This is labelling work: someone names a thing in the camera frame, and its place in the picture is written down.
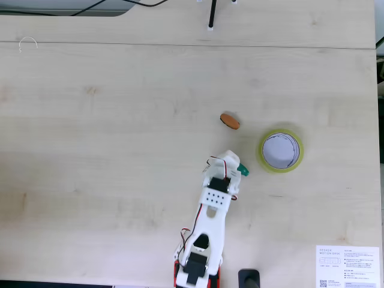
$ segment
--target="cable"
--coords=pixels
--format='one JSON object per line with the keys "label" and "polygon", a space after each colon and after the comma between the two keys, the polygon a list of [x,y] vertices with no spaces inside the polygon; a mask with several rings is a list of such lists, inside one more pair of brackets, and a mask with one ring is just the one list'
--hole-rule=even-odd
{"label": "cable", "polygon": [[[199,216],[200,216],[200,213],[201,213],[201,211],[202,211],[202,208],[203,208],[203,205],[200,204],[199,211],[198,211],[198,213],[197,213],[197,215],[196,215],[196,219],[194,220],[192,233],[186,238],[185,241],[184,241],[184,237],[182,237],[182,239],[183,239],[183,249],[184,249],[184,251],[185,251],[185,245],[186,245],[188,239],[192,236],[192,234],[193,234],[193,232],[194,232],[194,228],[196,227],[197,219],[199,219]],[[180,261],[179,261],[180,253],[181,253],[181,249],[180,249],[180,251],[179,251],[179,253],[178,253],[178,262],[179,262],[179,265],[180,265],[181,267],[184,268],[184,266],[182,266],[181,263],[180,263]]]}
{"label": "cable", "polygon": [[129,2],[129,3],[133,3],[133,4],[137,4],[137,5],[141,5],[141,6],[145,6],[145,7],[155,7],[155,6],[160,5],[160,4],[164,3],[164,2],[167,2],[168,0],[162,0],[159,3],[152,4],[152,5],[144,4],[144,3],[140,3],[140,2],[136,2],[136,1],[132,1],[132,0],[123,0],[123,1]]}
{"label": "cable", "polygon": [[376,49],[379,48],[381,46],[381,44],[384,43],[384,37],[381,38],[377,43],[376,43]]}
{"label": "cable", "polygon": [[191,230],[185,227],[185,228],[181,229],[181,231],[180,231],[180,235],[181,235],[182,243],[183,243],[183,250],[185,251],[185,239],[184,239],[184,235],[181,233],[183,230],[186,230],[186,231],[191,231]]}
{"label": "cable", "polygon": [[58,16],[58,15],[47,14],[47,13],[24,12],[24,11],[17,11],[17,10],[0,10],[0,13],[25,14],[25,15],[40,15],[40,16]]}
{"label": "cable", "polygon": [[[94,8],[97,5],[100,5],[101,3],[105,2],[105,1],[107,1],[107,0],[100,0],[97,3],[95,3],[94,5],[86,7],[83,10],[81,10],[79,12],[76,12],[76,13],[70,15],[70,16],[77,16],[77,15],[79,15],[79,14],[85,12],[85,11],[88,11],[88,10]],[[144,3],[140,3],[140,2],[136,2],[136,1],[132,1],[132,0],[122,0],[122,1],[133,3],[133,4],[137,4],[137,5],[141,5],[141,6],[144,6],[144,7],[155,7],[155,6],[158,6],[158,5],[160,5],[160,4],[164,3],[164,2],[167,2],[168,0],[162,0],[162,1],[160,1],[158,3],[155,3],[155,4],[144,4]],[[18,10],[0,10],[0,13],[39,15],[39,16],[56,16],[56,17],[59,17],[59,15],[55,15],[55,14],[38,13],[38,12],[24,12],[24,11],[18,11]]]}
{"label": "cable", "polygon": [[83,13],[83,12],[89,10],[89,9],[92,9],[92,8],[94,8],[95,6],[101,4],[101,3],[105,2],[105,1],[107,1],[107,0],[101,0],[101,1],[98,1],[96,4],[91,5],[91,6],[87,7],[87,8],[85,8],[85,9],[83,9],[82,11],[76,12],[76,13],[72,14],[71,16],[79,15],[80,13]]}

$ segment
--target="white sheet of paper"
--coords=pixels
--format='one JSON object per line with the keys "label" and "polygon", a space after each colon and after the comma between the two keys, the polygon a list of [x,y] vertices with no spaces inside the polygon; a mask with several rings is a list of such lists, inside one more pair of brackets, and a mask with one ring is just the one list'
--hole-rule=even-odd
{"label": "white sheet of paper", "polygon": [[316,246],[316,288],[380,288],[378,247]]}

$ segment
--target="yellow tape roll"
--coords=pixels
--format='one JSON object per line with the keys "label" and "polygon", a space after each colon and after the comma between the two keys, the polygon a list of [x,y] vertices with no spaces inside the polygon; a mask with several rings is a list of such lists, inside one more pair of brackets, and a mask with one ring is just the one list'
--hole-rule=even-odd
{"label": "yellow tape roll", "polygon": [[261,166],[268,172],[286,173],[299,166],[304,156],[304,147],[295,133],[287,129],[276,129],[264,135],[256,155]]}

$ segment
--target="robotic arm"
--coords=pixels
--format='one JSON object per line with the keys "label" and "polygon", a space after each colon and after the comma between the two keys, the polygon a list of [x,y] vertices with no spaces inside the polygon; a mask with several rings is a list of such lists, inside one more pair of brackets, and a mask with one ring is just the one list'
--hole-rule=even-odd
{"label": "robotic arm", "polygon": [[193,229],[183,228],[185,233],[173,255],[175,287],[214,288],[211,281],[218,282],[220,276],[225,218],[231,200],[239,193],[240,159],[227,151],[210,157],[207,164]]}

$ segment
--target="almond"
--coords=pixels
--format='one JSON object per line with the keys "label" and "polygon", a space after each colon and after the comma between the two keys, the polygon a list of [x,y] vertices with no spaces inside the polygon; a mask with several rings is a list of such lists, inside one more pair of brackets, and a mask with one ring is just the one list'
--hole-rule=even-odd
{"label": "almond", "polygon": [[240,123],[234,117],[228,114],[225,114],[225,113],[221,114],[220,120],[222,120],[224,124],[226,124],[228,127],[232,129],[237,130],[240,127]]}

